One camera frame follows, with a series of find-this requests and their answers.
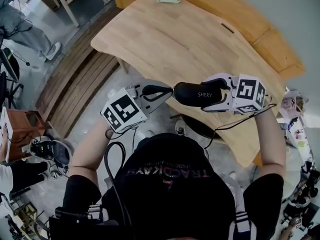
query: small white box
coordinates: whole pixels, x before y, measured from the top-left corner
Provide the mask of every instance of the small white box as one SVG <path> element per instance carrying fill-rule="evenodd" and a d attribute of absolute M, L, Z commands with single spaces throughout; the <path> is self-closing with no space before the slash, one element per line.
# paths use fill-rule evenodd
<path fill-rule="evenodd" d="M 232 108 L 241 114 L 257 112 L 263 108 L 266 88 L 259 78 L 240 74 Z"/>
<path fill-rule="evenodd" d="M 147 120 L 146 115 L 125 88 L 115 93 L 100 113 L 116 133 Z"/>

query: chair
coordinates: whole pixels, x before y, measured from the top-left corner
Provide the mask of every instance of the chair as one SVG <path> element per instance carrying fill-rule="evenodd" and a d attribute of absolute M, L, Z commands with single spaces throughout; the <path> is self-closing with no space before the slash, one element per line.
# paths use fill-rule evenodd
<path fill-rule="evenodd" d="M 11 87 L 10 89 L 7 89 L 7 80 L 11 81 Z M 0 74 L 0 112 L 2 112 L 2 104 L 5 102 L 6 99 L 8 99 L 8 108 L 11 109 L 11 104 L 15 109 L 17 109 L 17 105 L 14 101 L 14 95 L 16 91 L 21 88 L 23 89 L 24 86 L 19 83 L 15 88 L 14 88 L 15 82 L 13 80 L 7 79 L 6 72 L 2 72 Z"/>

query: person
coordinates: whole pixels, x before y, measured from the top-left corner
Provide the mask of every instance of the person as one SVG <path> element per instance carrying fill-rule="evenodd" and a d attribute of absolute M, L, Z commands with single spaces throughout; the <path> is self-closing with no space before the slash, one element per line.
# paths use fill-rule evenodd
<path fill-rule="evenodd" d="M 4 38 L 33 49 L 41 61 L 51 61 L 61 43 L 52 44 L 46 34 L 25 19 L 25 15 L 9 5 L 13 0 L 0 0 L 0 28 L 5 31 Z"/>
<path fill-rule="evenodd" d="M 0 147 L 0 162 L 6 160 L 8 150 L 8 130 L 5 126 Z M 10 200 L 10 193 L 15 193 L 47 179 L 44 172 L 48 163 L 26 163 L 17 161 L 10 166 L 0 164 L 0 193 Z"/>
<path fill-rule="evenodd" d="M 248 217 L 256 226 L 256 239 L 269 240 L 281 208 L 286 145 L 270 109 L 256 115 L 255 121 L 263 167 L 243 198 Z M 116 174 L 116 191 L 114 187 L 108 189 L 101 205 L 109 220 L 120 227 L 125 221 L 131 222 L 129 228 L 136 240 L 227 240 L 236 219 L 232 192 L 214 172 L 203 148 L 186 137 L 183 121 L 177 122 L 176 132 L 143 139 Z M 110 126 L 101 118 L 74 152 L 62 205 L 68 214 L 83 214 L 101 198 L 97 169 L 109 143 L 105 134 L 111 138 Z M 128 215 L 123 218 L 117 195 L 130 219 Z M 50 219 L 53 240 L 66 239 L 68 234 L 75 238 L 128 239 L 111 237 L 111 233 L 104 237 L 100 232 L 103 227 L 71 228 L 69 219 Z M 129 231 L 128 224 L 124 229 Z"/>
<path fill-rule="evenodd" d="M 296 220 L 298 218 L 294 217 L 289 226 L 284 228 L 281 232 L 279 240 L 289 240 L 294 236 L 294 229 L 296 228 Z M 320 225 L 316 225 L 313 228 L 309 228 L 307 234 L 305 234 L 301 240 L 320 240 Z"/>

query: gray pants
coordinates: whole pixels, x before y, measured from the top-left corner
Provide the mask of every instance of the gray pants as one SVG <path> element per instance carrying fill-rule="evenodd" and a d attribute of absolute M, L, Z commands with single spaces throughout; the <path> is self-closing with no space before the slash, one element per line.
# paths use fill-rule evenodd
<path fill-rule="evenodd" d="M 38 57 L 44 57 L 53 52 L 53 44 L 47 38 L 46 34 L 36 26 L 32 26 L 31 23 L 24 20 L 21 22 L 19 30 L 23 32 L 18 32 L 13 36 L 9 37 L 17 44 L 29 47 L 36 51 Z"/>

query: black t-shirt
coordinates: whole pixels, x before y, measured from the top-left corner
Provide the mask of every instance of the black t-shirt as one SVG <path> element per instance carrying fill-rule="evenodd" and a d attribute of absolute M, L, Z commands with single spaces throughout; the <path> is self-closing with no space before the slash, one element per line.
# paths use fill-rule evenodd
<path fill-rule="evenodd" d="M 194 140 L 170 133 L 143 140 L 115 180 L 136 239 L 228 239 L 235 219 L 234 197 Z M 280 175 L 269 174 L 243 194 L 259 240 L 269 240 L 275 232 L 283 184 Z M 74 175 L 67 182 L 63 207 L 86 212 L 100 198 L 95 184 Z M 113 188 L 102 197 L 102 205 L 110 219 L 122 223 Z"/>

